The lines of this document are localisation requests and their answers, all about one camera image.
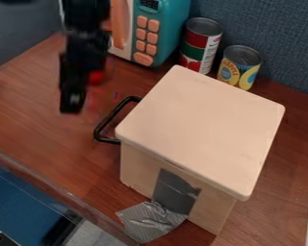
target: wooden box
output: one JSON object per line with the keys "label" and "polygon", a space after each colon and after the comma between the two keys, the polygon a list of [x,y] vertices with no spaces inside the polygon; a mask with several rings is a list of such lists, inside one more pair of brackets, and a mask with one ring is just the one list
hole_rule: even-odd
{"label": "wooden box", "polygon": [[284,114],[270,100],[174,66],[116,128],[121,181],[150,198],[164,168],[200,188],[189,220],[218,234],[256,185]]}

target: can label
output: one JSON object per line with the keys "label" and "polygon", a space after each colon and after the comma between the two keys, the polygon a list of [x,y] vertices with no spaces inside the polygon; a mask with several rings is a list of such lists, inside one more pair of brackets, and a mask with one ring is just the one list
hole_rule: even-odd
{"label": "can label", "polygon": [[221,35],[202,37],[189,32],[186,34],[182,44],[180,64],[186,66],[185,61],[188,61],[187,64],[191,63],[191,67],[196,67],[196,69],[192,70],[202,74],[208,74],[213,65],[220,39]]}
{"label": "can label", "polygon": [[257,77],[259,65],[238,65],[224,58],[221,61],[218,71],[218,79],[231,86],[238,86],[241,89],[251,89]]}

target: red can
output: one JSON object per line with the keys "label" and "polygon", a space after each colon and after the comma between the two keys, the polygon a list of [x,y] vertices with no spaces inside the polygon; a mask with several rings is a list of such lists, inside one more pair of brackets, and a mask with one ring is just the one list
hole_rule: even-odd
{"label": "red can", "polygon": [[180,65],[202,74],[208,74],[220,43],[222,29],[207,18],[192,18],[186,23],[181,45]]}

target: yellow can label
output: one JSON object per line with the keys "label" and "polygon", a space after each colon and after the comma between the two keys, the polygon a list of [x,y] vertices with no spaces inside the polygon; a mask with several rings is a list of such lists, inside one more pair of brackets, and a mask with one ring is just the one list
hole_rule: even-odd
{"label": "yellow can label", "polygon": [[252,88],[254,80],[256,79],[257,73],[259,71],[260,65],[256,65],[249,70],[247,70],[239,81],[239,87],[244,90],[249,90]]}
{"label": "yellow can label", "polygon": [[224,58],[218,72],[218,79],[235,86],[240,79],[240,71],[238,67],[230,60]]}
{"label": "yellow can label", "polygon": [[241,89],[251,89],[256,79],[260,64],[256,66],[240,66],[224,58],[218,72],[218,79],[231,86],[238,86]]}

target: can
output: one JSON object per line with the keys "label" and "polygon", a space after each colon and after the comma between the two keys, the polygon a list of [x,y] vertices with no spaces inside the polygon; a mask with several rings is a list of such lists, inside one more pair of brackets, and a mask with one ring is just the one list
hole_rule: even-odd
{"label": "can", "polygon": [[221,40],[220,25],[207,18],[192,18],[186,23],[179,64],[202,74],[208,74]]}
{"label": "can", "polygon": [[223,52],[218,79],[231,86],[251,89],[262,64],[260,54],[247,46],[233,45]]}

